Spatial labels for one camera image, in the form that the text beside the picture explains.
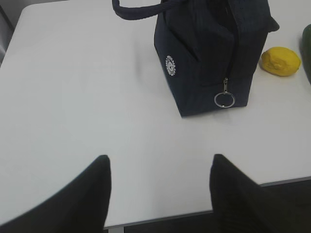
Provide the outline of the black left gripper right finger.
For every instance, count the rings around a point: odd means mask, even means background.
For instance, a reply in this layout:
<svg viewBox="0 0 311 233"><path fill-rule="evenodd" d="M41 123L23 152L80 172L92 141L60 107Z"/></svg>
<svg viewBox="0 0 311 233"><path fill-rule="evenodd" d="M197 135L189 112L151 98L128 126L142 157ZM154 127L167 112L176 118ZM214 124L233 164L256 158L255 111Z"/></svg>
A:
<svg viewBox="0 0 311 233"><path fill-rule="evenodd" d="M311 215L266 190L222 154L215 154L209 189L220 233L309 233Z"/></svg>

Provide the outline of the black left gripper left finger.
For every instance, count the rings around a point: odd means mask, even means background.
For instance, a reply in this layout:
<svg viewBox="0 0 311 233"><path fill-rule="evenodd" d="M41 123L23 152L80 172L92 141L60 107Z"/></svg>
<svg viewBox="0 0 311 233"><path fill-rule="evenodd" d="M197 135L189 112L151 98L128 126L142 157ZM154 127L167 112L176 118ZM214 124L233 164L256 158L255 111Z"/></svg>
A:
<svg viewBox="0 0 311 233"><path fill-rule="evenodd" d="M55 195L1 225L2 233L102 233L111 195L110 160L97 157Z"/></svg>

